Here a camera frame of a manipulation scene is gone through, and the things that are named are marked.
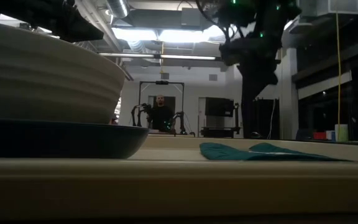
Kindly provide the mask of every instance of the green cloth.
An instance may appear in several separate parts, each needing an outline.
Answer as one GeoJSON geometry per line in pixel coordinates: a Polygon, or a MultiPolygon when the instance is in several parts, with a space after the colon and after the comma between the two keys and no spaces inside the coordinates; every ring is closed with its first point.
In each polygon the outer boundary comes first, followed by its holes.
{"type": "Polygon", "coordinates": [[[227,161],[347,161],[317,154],[308,154],[289,150],[269,143],[252,146],[250,151],[241,151],[230,146],[217,143],[200,144],[201,154],[211,160],[227,161]]]}

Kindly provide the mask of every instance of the metal frame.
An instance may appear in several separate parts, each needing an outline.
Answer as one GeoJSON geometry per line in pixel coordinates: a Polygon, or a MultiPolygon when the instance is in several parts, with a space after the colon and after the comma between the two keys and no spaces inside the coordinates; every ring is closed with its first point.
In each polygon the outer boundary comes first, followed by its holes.
{"type": "Polygon", "coordinates": [[[182,86],[182,92],[181,92],[181,110],[183,111],[183,105],[185,102],[185,83],[181,83],[181,82],[168,82],[168,81],[155,81],[155,82],[143,82],[140,81],[139,83],[139,100],[138,100],[138,105],[140,104],[140,97],[142,96],[142,84],[143,83],[154,83],[156,85],[176,85],[179,84],[182,86]]]}

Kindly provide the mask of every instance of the white wall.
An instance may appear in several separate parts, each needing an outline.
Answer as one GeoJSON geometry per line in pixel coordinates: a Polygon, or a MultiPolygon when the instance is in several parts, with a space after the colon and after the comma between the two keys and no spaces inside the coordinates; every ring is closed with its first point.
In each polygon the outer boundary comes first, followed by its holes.
{"type": "MultiPolygon", "coordinates": [[[[138,104],[139,82],[160,80],[160,68],[149,67],[128,67],[128,72],[134,77],[133,82],[125,82],[121,91],[121,113],[120,125],[131,125],[131,110],[138,104]]],[[[167,67],[164,72],[170,73],[170,82],[185,83],[184,112],[187,114],[192,131],[197,132],[198,126],[198,98],[200,97],[220,97],[225,96],[225,73],[220,72],[220,68],[187,68],[167,67]],[[217,74],[218,82],[209,81],[209,74],[217,74]]],[[[176,111],[181,110],[181,93],[173,85],[151,84],[142,92],[141,103],[146,103],[149,96],[155,95],[175,96],[176,111]]],[[[142,115],[142,125],[146,127],[145,115],[142,115]]],[[[177,122],[176,129],[179,130],[180,124],[177,122]]]]}

